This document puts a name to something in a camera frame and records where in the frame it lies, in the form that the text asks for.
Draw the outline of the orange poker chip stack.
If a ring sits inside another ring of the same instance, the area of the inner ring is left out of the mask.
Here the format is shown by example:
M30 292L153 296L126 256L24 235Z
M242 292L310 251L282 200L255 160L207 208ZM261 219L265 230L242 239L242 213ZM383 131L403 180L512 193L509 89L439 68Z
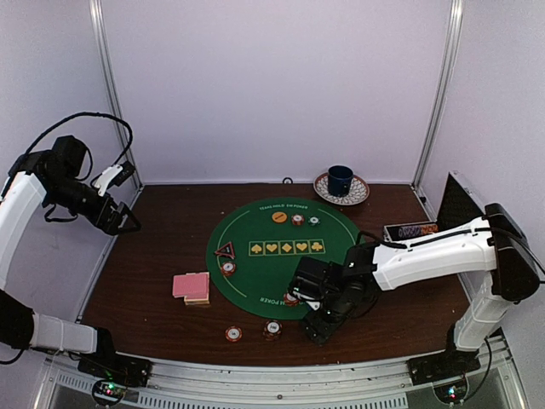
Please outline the orange poker chip stack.
M236 343L242 339L243 332L238 326L232 325L226 328L225 338L230 343Z

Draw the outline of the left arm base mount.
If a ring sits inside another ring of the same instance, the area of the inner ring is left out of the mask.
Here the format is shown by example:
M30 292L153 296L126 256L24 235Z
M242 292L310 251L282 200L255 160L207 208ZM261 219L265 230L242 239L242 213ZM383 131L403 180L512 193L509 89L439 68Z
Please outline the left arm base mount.
M152 362L142 358L115 354L111 359L82 354L77 369L94 377L127 387L146 387Z

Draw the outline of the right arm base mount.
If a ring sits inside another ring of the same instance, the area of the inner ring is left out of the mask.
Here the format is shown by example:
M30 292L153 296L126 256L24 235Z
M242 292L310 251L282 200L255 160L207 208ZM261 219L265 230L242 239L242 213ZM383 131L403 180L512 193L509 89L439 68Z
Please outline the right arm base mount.
M476 354L456 351L453 353L444 351L412 358L407 361L407 365L411 381L415 386L458 377L477 371L481 367Z

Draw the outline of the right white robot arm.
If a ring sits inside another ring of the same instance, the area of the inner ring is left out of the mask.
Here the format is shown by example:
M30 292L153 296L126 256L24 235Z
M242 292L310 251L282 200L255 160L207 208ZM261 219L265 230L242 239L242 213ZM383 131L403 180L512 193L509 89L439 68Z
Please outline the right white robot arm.
M453 325L447 347L436 360L440 373L451 377L474 358L510 307L538 290L541 270L519 225L493 203L482 216L444 232L402 241L358 240L341 264L304 256L286 297L309 305L305 331L316 344L323 344L353 310L382 292L483 271L479 294Z

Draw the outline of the green chips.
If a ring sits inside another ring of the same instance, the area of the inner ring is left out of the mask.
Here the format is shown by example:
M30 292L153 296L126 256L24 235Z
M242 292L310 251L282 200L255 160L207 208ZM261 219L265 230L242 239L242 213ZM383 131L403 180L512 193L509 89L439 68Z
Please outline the green chips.
M308 219L308 224L310 226L317 226L317 225L319 225L319 223L320 223L320 219L317 216L311 216Z

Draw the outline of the orange big blind button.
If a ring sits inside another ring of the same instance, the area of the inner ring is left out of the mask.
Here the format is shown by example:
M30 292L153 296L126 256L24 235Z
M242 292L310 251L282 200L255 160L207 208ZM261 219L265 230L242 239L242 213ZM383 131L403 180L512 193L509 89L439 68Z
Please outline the orange big blind button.
M276 223L284 223L288 219L288 216L285 212L277 211L272 214L272 220Z

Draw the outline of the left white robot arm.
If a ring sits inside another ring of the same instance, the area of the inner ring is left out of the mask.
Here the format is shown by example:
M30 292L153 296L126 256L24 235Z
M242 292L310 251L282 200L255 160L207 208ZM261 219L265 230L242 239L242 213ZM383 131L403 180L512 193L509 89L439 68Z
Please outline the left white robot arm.
M135 167L129 161L113 164L86 185L78 176L83 161L90 157L89 148L72 135L57 138L48 150L18 157L1 194L3 285L22 234L39 206L64 207L72 219L84 216L111 236L141 229L130 208L107 192L123 184ZM19 352L45 349L89 355L90 365L104 378L114 378L123 369L108 330L38 314L6 291L1 293L1 342Z

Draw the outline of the orange chips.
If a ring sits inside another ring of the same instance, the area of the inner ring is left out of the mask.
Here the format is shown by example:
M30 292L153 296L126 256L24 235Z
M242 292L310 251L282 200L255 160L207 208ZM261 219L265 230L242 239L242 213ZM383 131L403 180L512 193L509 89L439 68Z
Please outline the orange chips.
M284 304L289 307L294 307L299 304L299 300L296 297L291 296L289 293L285 293Z
M221 274L224 277L231 277L236 272L236 268L235 262L224 262L221 264Z
M305 221L305 217L301 214L294 214L292 217L291 217L291 222L293 225L295 226L300 226L304 223Z

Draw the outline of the black red triangular dealer button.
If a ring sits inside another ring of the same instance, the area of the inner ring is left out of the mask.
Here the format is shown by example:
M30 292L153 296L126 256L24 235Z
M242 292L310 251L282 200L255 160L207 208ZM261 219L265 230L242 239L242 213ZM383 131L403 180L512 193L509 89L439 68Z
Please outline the black red triangular dealer button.
M215 256L228 258L234 260L236 258L236 253L234 249L234 244L232 241L220 245L214 252Z

